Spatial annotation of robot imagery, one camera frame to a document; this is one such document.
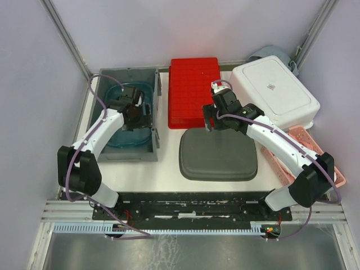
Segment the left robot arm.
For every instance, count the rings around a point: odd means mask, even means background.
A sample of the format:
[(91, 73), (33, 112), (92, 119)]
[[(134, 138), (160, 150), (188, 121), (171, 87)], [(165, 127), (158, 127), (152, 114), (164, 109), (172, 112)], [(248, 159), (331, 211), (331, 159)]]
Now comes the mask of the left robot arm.
[(145, 102), (145, 93), (136, 87), (126, 87), (117, 98), (103, 106), (98, 119), (86, 134), (71, 146), (61, 146), (57, 152), (58, 183), (69, 192), (90, 197), (105, 206), (111, 219), (124, 214), (124, 205), (119, 194), (102, 181), (98, 158), (111, 140), (121, 131), (137, 136), (137, 131), (152, 128), (151, 105)]

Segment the teal transparent container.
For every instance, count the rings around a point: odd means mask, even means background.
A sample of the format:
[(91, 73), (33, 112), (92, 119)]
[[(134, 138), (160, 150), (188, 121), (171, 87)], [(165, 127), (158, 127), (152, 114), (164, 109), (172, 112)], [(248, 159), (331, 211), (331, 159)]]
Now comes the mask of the teal transparent container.
[[(137, 88), (143, 92), (143, 103), (150, 105), (150, 112), (153, 111), (153, 97), (154, 97), (154, 87), (145, 81), (136, 81), (123, 83), (124, 88)], [(119, 85), (114, 85), (108, 88), (105, 91), (103, 101), (106, 105), (109, 104), (110, 100), (115, 100), (122, 93), (122, 88)], [(109, 139), (106, 146), (115, 148), (115, 149), (124, 149), (129, 147), (135, 147), (143, 145), (151, 139), (150, 128), (141, 128), (135, 129), (133, 131), (123, 131), (119, 129), (115, 134)]]

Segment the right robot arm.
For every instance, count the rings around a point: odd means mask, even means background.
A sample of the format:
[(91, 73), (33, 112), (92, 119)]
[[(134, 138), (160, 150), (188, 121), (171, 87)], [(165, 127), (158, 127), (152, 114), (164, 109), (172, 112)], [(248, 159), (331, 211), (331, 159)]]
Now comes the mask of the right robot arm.
[(243, 106), (231, 87), (211, 83), (210, 105), (204, 105), (205, 128), (232, 129), (267, 148), (290, 169), (293, 183), (271, 191), (259, 204), (258, 213), (271, 220), (278, 211), (294, 205), (310, 208), (329, 190), (336, 191), (334, 158), (301, 145), (277, 127), (256, 105)]

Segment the large white plastic tub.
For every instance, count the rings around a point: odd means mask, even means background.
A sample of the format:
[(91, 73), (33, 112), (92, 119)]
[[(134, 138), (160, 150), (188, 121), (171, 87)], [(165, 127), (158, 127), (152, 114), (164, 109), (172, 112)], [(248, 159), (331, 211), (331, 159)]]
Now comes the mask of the large white plastic tub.
[(235, 67), (229, 81), (242, 105), (256, 105), (279, 128), (313, 126), (320, 103), (277, 56)]

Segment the dark grey plastic tray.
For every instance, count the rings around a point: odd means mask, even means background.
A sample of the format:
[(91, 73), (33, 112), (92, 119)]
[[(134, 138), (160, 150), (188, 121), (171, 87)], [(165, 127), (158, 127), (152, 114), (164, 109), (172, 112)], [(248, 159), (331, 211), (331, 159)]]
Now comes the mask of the dark grey plastic tray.
[(192, 181), (250, 181), (258, 172), (255, 142), (231, 129), (188, 129), (179, 144), (179, 169)]

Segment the red plastic bin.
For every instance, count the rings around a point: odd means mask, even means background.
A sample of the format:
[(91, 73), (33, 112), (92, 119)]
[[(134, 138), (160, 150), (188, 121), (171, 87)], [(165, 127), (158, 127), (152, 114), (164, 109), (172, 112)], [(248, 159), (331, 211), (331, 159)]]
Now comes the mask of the red plastic bin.
[(203, 127), (203, 106), (212, 102), (211, 82), (220, 78), (216, 57), (172, 59), (169, 67), (168, 127)]

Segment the grey plastic storage bin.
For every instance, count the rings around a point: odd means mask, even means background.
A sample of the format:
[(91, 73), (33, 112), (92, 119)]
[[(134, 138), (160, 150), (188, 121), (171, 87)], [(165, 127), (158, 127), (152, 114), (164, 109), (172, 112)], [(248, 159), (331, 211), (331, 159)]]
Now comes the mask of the grey plastic storage bin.
[(154, 87), (153, 111), (152, 111), (152, 128), (151, 139), (140, 146), (129, 148), (112, 148), (105, 146), (102, 150), (98, 161), (157, 161), (157, 151), (160, 147), (159, 135), (157, 130), (158, 98), (161, 95), (161, 83), (159, 70), (155, 67), (148, 68), (127, 68), (127, 69), (101, 69), (96, 75), (97, 84), (94, 90), (95, 101), (92, 105), (91, 118), (88, 123), (88, 129), (98, 119), (103, 110), (105, 91), (119, 85), (124, 89), (123, 83), (145, 81)]

